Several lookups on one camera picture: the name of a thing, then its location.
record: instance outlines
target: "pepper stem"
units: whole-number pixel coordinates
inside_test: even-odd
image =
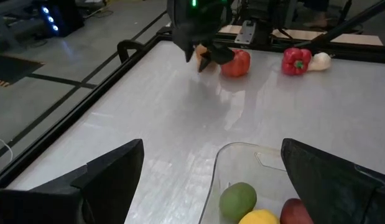
[[[304,64],[303,64],[302,61],[298,60],[298,61],[296,61],[296,62],[294,63],[294,66],[295,66],[296,68],[303,68],[303,67],[304,67]]]

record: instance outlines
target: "yellow lemon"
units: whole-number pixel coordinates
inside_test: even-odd
[[[261,209],[246,214],[239,224],[279,224],[279,220],[269,210]]]

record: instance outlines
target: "apple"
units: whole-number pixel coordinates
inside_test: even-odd
[[[297,198],[287,200],[281,212],[281,224],[313,224],[303,202]]]

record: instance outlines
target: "gray floor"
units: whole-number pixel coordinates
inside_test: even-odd
[[[357,13],[363,11],[366,7],[369,7],[372,3],[354,1],[347,19],[357,15]],[[341,5],[331,5],[328,8],[327,18],[332,18],[337,21],[340,16]],[[299,16],[296,21],[292,24],[292,29],[307,29],[303,24],[307,21],[311,21],[313,14],[310,10],[304,7],[303,3],[298,3],[297,12]],[[361,26],[356,28],[362,30],[364,35],[376,35],[380,38],[383,45],[385,45],[385,11],[372,17],[370,20],[364,22]]]
[[[109,6],[114,13],[108,17],[91,17],[80,30],[65,38],[49,39],[44,46],[21,53],[7,52],[20,58],[43,62],[34,73],[68,80],[82,81],[116,51],[116,45],[131,39],[165,10],[165,0],[115,1]],[[167,16],[157,21],[137,41],[145,43],[162,26]],[[89,84],[97,85],[120,65],[113,59],[98,72]],[[9,143],[44,111],[65,96],[74,86],[62,83],[23,78],[7,88],[0,87],[0,139]],[[29,134],[12,146],[13,158],[69,112],[91,89],[81,88],[37,125]],[[10,153],[0,157],[0,170],[10,161]]]

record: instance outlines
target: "green mango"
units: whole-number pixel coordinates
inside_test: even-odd
[[[247,183],[237,183],[228,187],[220,197],[220,212],[232,221],[240,221],[256,205],[257,195]]]

